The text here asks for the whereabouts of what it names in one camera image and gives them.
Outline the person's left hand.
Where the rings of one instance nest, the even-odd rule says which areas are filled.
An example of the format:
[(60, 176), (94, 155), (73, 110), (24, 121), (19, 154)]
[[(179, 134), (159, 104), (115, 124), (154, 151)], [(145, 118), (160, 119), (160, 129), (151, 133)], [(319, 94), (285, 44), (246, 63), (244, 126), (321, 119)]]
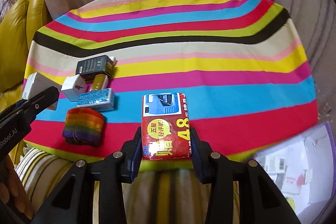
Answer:
[(14, 204), (20, 213), (24, 213), (28, 219), (32, 219), (34, 208), (27, 197), (25, 188), (14, 169), (13, 162), (10, 156), (7, 155), (4, 159), (5, 170), (7, 171), (7, 179), (1, 182), (1, 201), (6, 204), (10, 197), (14, 198)]

